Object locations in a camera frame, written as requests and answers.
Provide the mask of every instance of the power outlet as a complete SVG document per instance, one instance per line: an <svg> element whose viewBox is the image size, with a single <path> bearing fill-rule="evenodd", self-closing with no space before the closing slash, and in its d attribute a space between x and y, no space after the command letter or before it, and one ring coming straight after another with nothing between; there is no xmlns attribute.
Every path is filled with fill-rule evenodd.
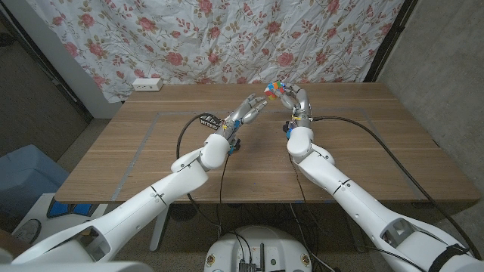
<svg viewBox="0 0 484 272"><path fill-rule="evenodd" d="M136 79L133 82L135 91L159 91L163 87L161 79Z"/></svg>

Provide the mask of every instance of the floral curtain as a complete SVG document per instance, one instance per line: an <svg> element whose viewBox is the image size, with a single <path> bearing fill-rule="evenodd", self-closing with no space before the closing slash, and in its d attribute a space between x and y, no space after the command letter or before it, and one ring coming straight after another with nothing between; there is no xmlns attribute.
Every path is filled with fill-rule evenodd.
<svg viewBox="0 0 484 272"><path fill-rule="evenodd" d="M403 0L27 0L109 102L165 84L360 82Z"/></svg>

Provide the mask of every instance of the table surface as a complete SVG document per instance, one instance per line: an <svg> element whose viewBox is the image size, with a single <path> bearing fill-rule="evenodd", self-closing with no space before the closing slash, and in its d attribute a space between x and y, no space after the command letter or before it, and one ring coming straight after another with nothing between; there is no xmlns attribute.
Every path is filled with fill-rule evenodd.
<svg viewBox="0 0 484 272"><path fill-rule="evenodd" d="M478 190L411 114L378 83L301 84L313 116L342 116L359 121L379 135L436 200L472 202ZM122 202L165 177L175 161L178 135L197 113L225 118L249 94L263 95L265 85L165 85L161 91L135 92L124 103L56 193L68 203ZM290 111L270 100L255 122L237 136L241 148L230 157L222 201L299 202L303 199L287 155L282 125ZM417 188L364 130L347 122L312 123L315 144L327 149L337 167L380 201L425 200ZM180 154L203 146L211 128L194 122ZM219 201L222 169L192 192L197 202ZM333 198L299 172L308 202ZM184 196L178 202L188 202Z"/></svg>

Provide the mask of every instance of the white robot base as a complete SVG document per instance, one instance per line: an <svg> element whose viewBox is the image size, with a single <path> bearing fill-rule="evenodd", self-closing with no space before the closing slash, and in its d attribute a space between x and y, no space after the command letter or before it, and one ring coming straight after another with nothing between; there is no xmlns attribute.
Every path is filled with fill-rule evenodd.
<svg viewBox="0 0 484 272"><path fill-rule="evenodd" d="M255 225L240 227L235 233L238 234L240 242L234 233L227 233L210 247L205 259L205 272L309 272L312 269L305 247L282 230ZM244 260L241 244L244 249Z"/></svg>

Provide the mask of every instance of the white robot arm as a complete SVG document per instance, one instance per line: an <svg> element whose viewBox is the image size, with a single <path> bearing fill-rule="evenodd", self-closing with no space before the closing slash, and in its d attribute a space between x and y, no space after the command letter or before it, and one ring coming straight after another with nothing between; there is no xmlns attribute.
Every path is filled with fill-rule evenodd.
<svg viewBox="0 0 484 272"><path fill-rule="evenodd" d="M155 182L112 212L93 221L63 230L37 243L12 264L105 262L168 205L202 186L207 171L220 167L231 149L229 142L244 124L252 122L267 104L250 95L204 146L177 159L172 174Z"/></svg>
<svg viewBox="0 0 484 272"><path fill-rule="evenodd" d="M454 237L433 225L387 209L343 174L333 157L312 143L311 107L306 92L296 85L283 87L285 90L277 91L268 87L265 93L279 97L285 107L293 107L293 119L287 124L287 150L292 160L310 181L333 196L378 249L409 260L425 271L484 270L484 263L476 260ZM395 256L382 255L395 271L420 270Z"/></svg>

